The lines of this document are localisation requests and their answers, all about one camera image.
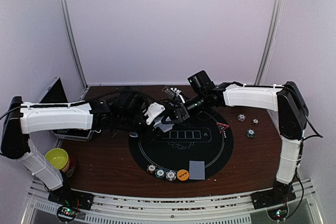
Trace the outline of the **blue-backed playing cards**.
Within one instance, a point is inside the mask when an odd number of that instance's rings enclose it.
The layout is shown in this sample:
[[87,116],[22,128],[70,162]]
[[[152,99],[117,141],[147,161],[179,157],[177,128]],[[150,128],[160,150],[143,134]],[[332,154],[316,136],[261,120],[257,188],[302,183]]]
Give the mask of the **blue-backed playing cards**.
[[204,180],[205,179],[205,162],[189,161],[189,179]]

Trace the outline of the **orange big blind button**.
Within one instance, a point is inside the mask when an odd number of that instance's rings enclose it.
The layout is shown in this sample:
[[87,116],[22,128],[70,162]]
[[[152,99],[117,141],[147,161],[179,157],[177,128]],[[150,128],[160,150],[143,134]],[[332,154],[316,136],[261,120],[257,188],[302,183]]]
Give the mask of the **orange big blind button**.
[[180,169],[177,171],[176,173],[176,178],[179,180],[179,181],[187,181],[190,177],[190,174],[188,172],[188,170],[186,169]]

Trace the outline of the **100 chips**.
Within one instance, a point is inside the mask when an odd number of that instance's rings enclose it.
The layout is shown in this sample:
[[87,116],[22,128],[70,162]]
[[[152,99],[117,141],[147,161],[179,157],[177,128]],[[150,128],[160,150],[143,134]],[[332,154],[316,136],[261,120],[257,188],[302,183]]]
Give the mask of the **100 chips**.
[[150,165],[147,166],[146,170],[147,170],[148,173],[154,174],[157,170],[157,167],[153,164],[150,164]]

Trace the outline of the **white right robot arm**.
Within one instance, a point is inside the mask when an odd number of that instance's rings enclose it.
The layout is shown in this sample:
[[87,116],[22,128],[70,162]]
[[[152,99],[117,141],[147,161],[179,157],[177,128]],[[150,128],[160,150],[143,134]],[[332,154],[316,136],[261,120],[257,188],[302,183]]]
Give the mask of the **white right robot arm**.
[[278,171],[268,198],[279,204],[289,196],[291,184],[302,159],[309,110],[297,87],[285,84],[255,86],[239,82],[216,85],[202,70],[188,78],[196,96],[187,98],[178,88],[164,87],[169,96],[163,124],[181,123],[195,113],[212,107],[248,107],[272,112],[281,139]]

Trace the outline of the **grey card deck box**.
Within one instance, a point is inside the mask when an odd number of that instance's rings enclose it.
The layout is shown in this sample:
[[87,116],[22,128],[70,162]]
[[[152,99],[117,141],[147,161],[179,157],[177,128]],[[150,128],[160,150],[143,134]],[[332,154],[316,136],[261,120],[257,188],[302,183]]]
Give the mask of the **grey card deck box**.
[[174,124],[172,124],[172,123],[169,123],[169,124],[163,124],[161,121],[162,121],[162,117],[157,117],[157,118],[155,118],[154,119],[154,128],[155,129],[159,129],[160,131],[162,131],[163,133],[165,133],[165,132],[168,132],[168,131],[170,131],[172,128],[173,128],[173,126],[174,126]]

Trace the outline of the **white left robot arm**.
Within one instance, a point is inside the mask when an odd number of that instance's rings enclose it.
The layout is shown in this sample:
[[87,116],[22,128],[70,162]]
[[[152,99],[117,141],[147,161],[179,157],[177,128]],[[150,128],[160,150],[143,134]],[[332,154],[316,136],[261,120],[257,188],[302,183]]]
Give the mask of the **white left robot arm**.
[[14,97],[4,120],[1,154],[14,159],[54,192],[64,205],[76,197],[60,169],[52,166],[34,143],[36,136],[56,130],[125,131],[137,135],[167,132],[188,119],[184,97],[165,100],[135,89],[114,90],[97,98],[68,103],[32,103]]

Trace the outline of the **green blue 50 chip stack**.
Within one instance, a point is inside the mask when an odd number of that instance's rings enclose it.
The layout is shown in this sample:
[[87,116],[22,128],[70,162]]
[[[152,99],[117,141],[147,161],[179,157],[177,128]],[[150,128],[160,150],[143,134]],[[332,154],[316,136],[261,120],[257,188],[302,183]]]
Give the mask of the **green blue 50 chip stack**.
[[248,129],[246,132],[246,135],[248,138],[253,138],[255,136],[256,132],[253,129]]

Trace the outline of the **10 chips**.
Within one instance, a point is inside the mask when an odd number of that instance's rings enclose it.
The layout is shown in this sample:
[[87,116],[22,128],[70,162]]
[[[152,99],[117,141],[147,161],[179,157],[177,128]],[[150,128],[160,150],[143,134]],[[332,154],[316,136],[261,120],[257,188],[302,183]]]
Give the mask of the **10 chips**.
[[173,181],[175,181],[175,180],[176,180],[176,177],[177,177],[176,172],[173,171],[173,170],[168,170],[168,171],[165,173],[165,178],[166,178],[166,180],[169,181],[169,182],[173,182]]

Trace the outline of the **50 chips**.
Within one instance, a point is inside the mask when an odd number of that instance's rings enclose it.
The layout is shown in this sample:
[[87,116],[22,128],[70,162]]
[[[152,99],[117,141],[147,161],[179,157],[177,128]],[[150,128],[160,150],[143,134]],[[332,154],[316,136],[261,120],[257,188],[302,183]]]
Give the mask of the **50 chips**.
[[156,176],[156,178],[159,178],[159,179],[164,178],[165,177],[165,170],[157,169],[155,171],[155,176]]

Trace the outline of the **blue white 10 chip stack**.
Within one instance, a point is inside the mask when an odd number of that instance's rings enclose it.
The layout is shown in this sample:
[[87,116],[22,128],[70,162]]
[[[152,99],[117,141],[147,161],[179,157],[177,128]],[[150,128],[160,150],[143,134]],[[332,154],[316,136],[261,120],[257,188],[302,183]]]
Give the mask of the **blue white 10 chip stack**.
[[240,122],[244,122],[246,120],[246,115],[245,114],[238,114],[237,119]]

